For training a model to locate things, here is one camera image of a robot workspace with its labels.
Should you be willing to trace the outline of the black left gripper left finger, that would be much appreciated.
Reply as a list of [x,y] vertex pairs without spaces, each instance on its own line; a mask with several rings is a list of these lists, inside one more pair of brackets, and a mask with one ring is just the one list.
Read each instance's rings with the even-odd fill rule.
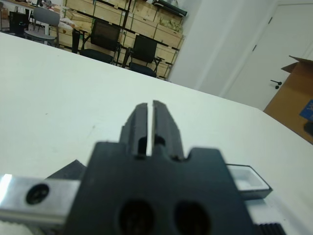
[[145,156],[148,136],[147,103],[136,105],[122,126],[119,142],[125,144],[127,152],[135,156]]

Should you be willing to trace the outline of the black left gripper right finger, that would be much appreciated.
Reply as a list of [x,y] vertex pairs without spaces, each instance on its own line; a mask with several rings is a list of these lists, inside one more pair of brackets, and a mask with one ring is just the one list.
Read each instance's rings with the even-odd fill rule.
[[174,160],[184,159],[180,130],[167,106],[153,101],[152,150],[162,146],[166,155]]

